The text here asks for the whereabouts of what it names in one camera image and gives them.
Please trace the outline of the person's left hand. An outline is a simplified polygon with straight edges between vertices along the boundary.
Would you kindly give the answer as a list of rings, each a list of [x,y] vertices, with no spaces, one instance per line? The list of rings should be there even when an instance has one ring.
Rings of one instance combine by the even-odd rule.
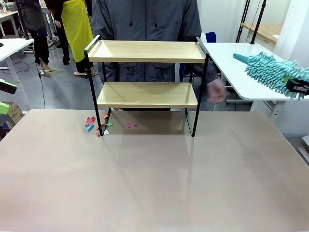
[[[207,84],[208,100],[214,104],[221,103],[225,100],[227,92],[225,85],[217,78]]]

